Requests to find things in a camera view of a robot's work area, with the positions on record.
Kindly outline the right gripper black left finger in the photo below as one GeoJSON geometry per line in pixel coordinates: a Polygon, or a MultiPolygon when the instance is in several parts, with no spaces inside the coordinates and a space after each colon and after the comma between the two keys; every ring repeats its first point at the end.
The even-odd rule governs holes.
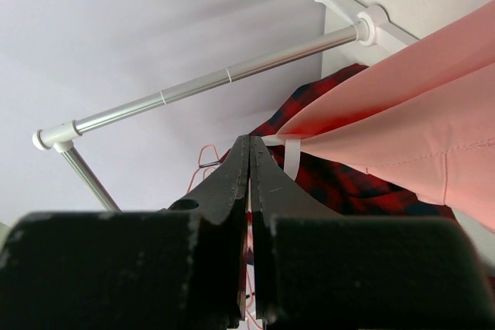
{"type": "Polygon", "coordinates": [[[250,138],[157,212],[30,213],[1,252],[3,329],[228,329],[246,303],[250,138]]]}

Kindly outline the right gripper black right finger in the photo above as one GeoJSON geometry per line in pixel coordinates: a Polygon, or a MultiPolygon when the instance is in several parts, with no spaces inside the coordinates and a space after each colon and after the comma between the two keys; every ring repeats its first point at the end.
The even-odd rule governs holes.
{"type": "Polygon", "coordinates": [[[492,329],[469,237],[438,217],[341,216],[250,140],[256,314],[267,329],[492,329]]]}

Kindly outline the pink wire hanger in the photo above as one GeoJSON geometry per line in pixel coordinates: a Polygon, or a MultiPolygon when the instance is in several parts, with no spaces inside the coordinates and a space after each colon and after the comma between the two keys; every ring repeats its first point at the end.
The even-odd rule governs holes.
{"type": "MultiPolygon", "coordinates": [[[[205,145],[200,149],[197,159],[197,168],[192,174],[187,192],[200,184],[196,178],[200,174],[204,181],[217,167],[221,160],[215,145],[205,145]]],[[[247,266],[246,266],[246,306],[244,320],[239,329],[263,329],[263,324],[256,319],[255,289],[254,289],[254,239],[252,233],[251,201],[247,203],[247,266]]]]}

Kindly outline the pink skirt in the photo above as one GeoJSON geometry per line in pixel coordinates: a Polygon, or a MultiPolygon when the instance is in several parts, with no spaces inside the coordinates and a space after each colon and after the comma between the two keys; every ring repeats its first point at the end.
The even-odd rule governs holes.
{"type": "Polygon", "coordinates": [[[273,135],[494,227],[494,4],[351,77],[273,135]]]}

